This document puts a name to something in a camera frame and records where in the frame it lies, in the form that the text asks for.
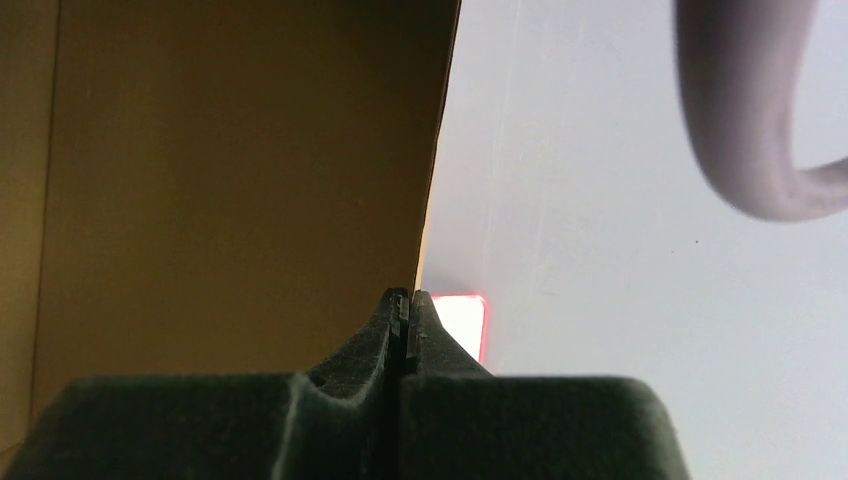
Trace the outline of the brown cardboard box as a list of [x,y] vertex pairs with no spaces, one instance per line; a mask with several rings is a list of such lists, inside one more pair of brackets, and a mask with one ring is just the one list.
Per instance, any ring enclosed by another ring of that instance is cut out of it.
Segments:
[[1,446],[91,375],[298,370],[420,273],[456,1],[5,1]]

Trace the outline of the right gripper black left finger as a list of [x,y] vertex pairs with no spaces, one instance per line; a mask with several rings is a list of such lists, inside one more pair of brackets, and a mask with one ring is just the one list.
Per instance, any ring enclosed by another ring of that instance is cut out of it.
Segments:
[[9,479],[393,479],[409,294],[304,372],[97,377],[40,415]]

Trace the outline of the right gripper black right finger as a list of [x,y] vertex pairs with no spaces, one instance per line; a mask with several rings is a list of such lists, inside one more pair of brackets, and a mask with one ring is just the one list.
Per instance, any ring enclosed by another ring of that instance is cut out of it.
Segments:
[[504,377],[444,329],[431,296],[410,305],[399,392],[403,479],[686,479],[670,416],[627,377]]

